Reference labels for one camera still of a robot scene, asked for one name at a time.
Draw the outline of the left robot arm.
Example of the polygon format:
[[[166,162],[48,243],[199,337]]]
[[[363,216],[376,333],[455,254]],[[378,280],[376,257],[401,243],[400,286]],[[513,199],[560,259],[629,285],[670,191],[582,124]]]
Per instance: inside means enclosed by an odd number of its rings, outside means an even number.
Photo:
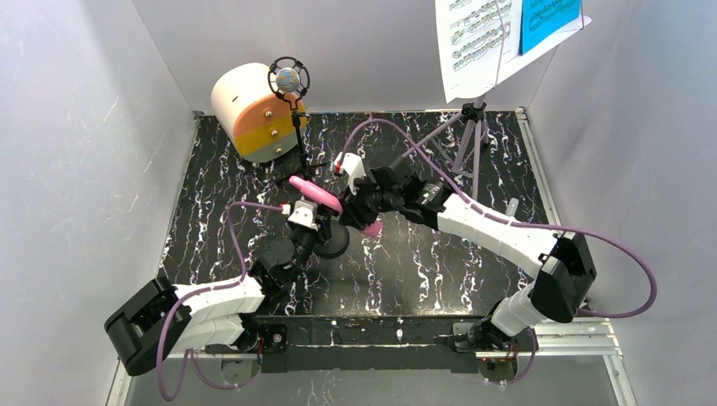
[[[290,228],[286,238],[265,239],[245,277],[199,285],[156,277],[112,313],[104,331],[127,373],[144,375],[170,354],[257,339],[252,314],[281,301],[289,280],[312,255],[337,258],[350,241],[348,229],[336,220],[321,221],[316,230]]]

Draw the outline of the black tripod microphone stand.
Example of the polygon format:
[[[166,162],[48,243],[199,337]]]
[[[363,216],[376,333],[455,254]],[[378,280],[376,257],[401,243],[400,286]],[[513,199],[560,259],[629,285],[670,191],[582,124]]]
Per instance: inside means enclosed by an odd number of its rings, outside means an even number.
[[[280,92],[275,83],[275,75],[281,68],[294,68],[298,71],[301,85],[298,90],[294,93],[283,93]],[[303,133],[301,129],[301,123],[303,118],[309,118],[308,113],[301,112],[299,109],[299,103],[303,100],[310,87],[310,75],[305,65],[295,57],[283,56],[277,58],[270,66],[267,74],[267,84],[270,87],[271,93],[280,101],[286,102],[289,106],[291,113],[291,122],[294,128],[294,134],[298,146],[298,161],[299,165],[296,169],[293,169],[290,173],[281,176],[276,180],[276,184],[285,184],[289,178],[293,175],[299,176],[303,179],[311,180],[320,168],[327,167],[328,162],[319,161],[312,163],[309,158],[309,154],[306,151],[306,146],[303,140]]]

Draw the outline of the black round-base mic stand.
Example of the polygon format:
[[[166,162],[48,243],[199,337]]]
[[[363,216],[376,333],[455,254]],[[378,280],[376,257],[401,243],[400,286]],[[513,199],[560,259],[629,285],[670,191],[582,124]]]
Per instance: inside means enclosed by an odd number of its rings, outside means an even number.
[[[348,229],[337,220],[319,222],[318,239],[313,251],[320,258],[332,260],[342,256],[348,249]]]

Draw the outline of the pink microphone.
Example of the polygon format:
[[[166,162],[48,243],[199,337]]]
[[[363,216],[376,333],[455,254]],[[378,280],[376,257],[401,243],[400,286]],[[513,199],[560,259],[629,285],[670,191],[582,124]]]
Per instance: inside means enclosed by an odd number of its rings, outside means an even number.
[[[320,186],[296,175],[289,178],[289,183],[310,200],[313,200],[323,206],[327,206],[338,215],[343,214],[343,208],[340,200],[335,195],[322,189]],[[380,234],[382,227],[383,223],[380,220],[376,220],[369,226],[361,228],[360,231],[369,237],[377,237]]]

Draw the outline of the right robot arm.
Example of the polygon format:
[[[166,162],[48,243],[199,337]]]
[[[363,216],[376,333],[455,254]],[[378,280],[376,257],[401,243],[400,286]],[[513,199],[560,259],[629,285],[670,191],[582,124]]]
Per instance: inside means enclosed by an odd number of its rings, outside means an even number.
[[[474,333],[510,337],[543,321],[569,323],[578,315],[596,271],[580,232],[541,228],[481,205],[445,180],[424,180],[401,162],[369,171],[362,162],[336,164],[347,176],[340,201],[343,224],[376,228],[378,216],[396,211],[410,222],[458,236],[497,254],[532,278],[519,292],[497,302]]]

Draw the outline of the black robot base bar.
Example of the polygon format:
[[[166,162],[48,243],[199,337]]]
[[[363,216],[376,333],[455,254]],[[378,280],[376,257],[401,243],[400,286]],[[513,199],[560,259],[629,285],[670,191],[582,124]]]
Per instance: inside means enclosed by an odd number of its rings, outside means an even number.
[[[449,370],[514,374],[528,355],[523,332],[504,340],[483,334],[479,316],[246,316],[235,344],[208,354],[262,354],[265,373],[303,370]]]

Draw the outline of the silver mesh studio microphone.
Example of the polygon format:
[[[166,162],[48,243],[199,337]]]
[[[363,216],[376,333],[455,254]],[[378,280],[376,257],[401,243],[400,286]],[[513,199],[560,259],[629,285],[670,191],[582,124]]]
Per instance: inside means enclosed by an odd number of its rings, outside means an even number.
[[[281,68],[275,75],[276,87],[283,93],[294,93],[301,85],[299,73],[294,68]]]

